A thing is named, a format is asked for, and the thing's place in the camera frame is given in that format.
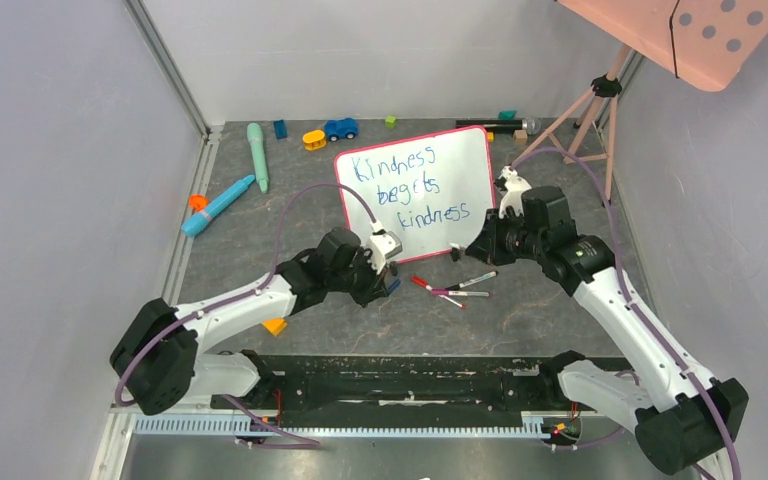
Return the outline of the pink framed whiteboard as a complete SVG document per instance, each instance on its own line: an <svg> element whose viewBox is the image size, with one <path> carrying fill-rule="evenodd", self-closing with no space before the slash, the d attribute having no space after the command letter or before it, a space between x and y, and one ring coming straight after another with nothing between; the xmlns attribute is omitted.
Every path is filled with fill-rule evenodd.
<svg viewBox="0 0 768 480"><path fill-rule="evenodd" d="M399 263L469 245L498 205L487 132L479 126L342 152L334 170L401 240Z"/></svg>

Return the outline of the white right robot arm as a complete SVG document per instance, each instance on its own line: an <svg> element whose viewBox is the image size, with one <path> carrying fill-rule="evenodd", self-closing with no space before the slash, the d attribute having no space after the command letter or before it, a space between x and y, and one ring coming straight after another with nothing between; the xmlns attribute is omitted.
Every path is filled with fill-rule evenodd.
<svg viewBox="0 0 768 480"><path fill-rule="evenodd" d="M495 266L536 262L608 333L639 379L624 380L567 351L541 366L540 400L551 408L584 404L610 418L664 474L724 451L732 477L740 478L734 442L746 389L735 378L717 379L679 344L633 291L608 244L578 232L560 188L508 194L514 205L487 210L467 255Z"/></svg>

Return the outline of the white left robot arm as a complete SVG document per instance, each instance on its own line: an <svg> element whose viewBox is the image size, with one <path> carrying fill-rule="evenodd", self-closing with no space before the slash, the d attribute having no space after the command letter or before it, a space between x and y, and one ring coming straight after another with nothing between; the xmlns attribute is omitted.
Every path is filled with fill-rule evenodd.
<svg viewBox="0 0 768 480"><path fill-rule="evenodd" d="M378 229L365 241L337 227L314 248L278 263L260 279L201 301L145 303L114 347L119 377L114 399L161 414L188 397L227 394L250 407L266 405L274 381L252 353L217 354L214 347L268 320L286 319L346 293L365 307L388 296L385 277L401 240Z"/></svg>

